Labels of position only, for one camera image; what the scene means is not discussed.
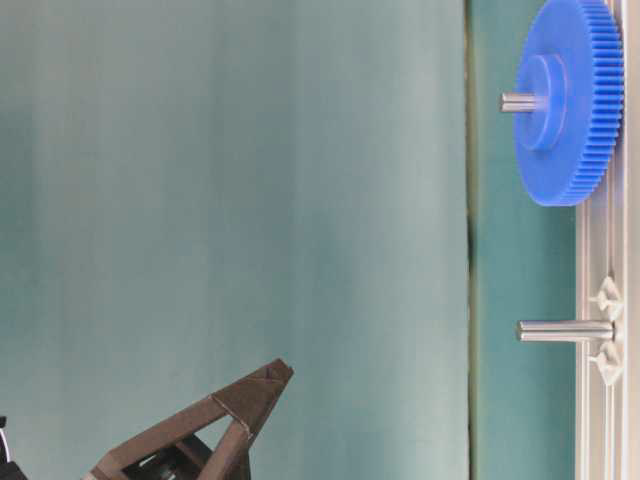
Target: teal wall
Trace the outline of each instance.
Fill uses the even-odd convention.
[[[468,477],[462,3],[7,0],[0,410],[32,478],[255,367],[256,478]]]
[[[574,349],[518,344],[514,327],[574,318],[574,210],[529,200],[497,106],[542,3],[468,1],[475,480],[573,478]]]

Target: metal shaft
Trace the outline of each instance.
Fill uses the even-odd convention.
[[[532,93],[503,93],[500,95],[500,111],[526,113],[536,109],[536,97]]]
[[[521,342],[587,342],[613,340],[609,321],[567,320],[561,322],[518,322],[516,338]]]

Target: blue gear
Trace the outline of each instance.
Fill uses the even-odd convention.
[[[604,176],[622,118],[622,43],[602,0],[549,0],[542,7],[516,92],[536,98],[535,111],[514,118],[525,188],[540,205],[577,205]]]

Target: gear teeth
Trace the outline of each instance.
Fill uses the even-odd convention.
[[[616,144],[624,102],[624,61],[618,28],[601,0],[579,0],[593,52],[594,95],[582,159],[558,204],[572,206],[597,188]]]

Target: green background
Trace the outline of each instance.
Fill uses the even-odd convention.
[[[31,478],[276,356],[256,478],[468,477],[462,2],[0,13],[0,408]]]
[[[518,320],[574,318],[574,210],[526,195],[511,118],[520,48],[541,0],[468,0],[472,468],[476,480],[570,479],[574,348],[518,344]]]

